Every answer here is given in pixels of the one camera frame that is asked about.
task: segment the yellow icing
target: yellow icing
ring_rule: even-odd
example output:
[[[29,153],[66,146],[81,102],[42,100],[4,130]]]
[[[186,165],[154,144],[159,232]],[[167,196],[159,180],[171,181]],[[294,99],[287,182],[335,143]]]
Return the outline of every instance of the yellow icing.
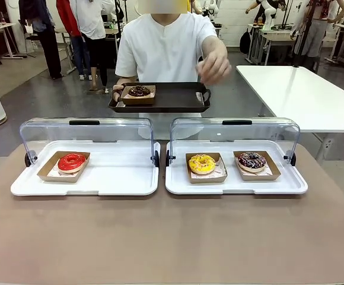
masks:
[[[197,154],[189,160],[189,167],[193,172],[211,172],[215,168],[215,160],[206,154]]]

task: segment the hand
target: hand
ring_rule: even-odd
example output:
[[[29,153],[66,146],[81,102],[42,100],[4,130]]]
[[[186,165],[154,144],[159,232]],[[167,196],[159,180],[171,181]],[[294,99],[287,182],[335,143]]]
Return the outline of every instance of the hand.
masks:
[[[120,98],[120,94],[118,92],[116,92],[116,91],[120,91],[120,90],[123,90],[123,89],[124,89],[123,85],[114,85],[113,86],[112,99],[115,102],[118,102],[119,98]]]
[[[202,62],[198,63],[197,71],[201,76],[201,83],[213,85],[219,83],[229,75],[231,65],[227,53],[212,51]]]

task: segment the donut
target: donut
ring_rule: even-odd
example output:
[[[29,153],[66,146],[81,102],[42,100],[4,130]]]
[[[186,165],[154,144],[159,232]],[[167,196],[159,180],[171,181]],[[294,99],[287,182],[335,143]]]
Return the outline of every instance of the donut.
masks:
[[[59,159],[58,168],[63,173],[75,173],[84,166],[85,161],[82,154],[70,153]]]
[[[196,174],[209,174],[214,171],[215,160],[206,154],[197,154],[189,160],[189,167]]]
[[[151,90],[141,85],[134,86],[129,90],[129,95],[133,97],[144,97],[150,94]]]
[[[266,159],[259,153],[242,153],[238,156],[238,165],[245,171],[257,173],[266,168]]]

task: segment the red icing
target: red icing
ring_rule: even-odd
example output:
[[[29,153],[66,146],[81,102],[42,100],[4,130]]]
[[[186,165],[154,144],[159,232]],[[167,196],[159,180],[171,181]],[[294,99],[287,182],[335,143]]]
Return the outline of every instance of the red icing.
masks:
[[[71,153],[59,160],[58,168],[60,170],[69,171],[80,167],[86,161],[82,154]]]

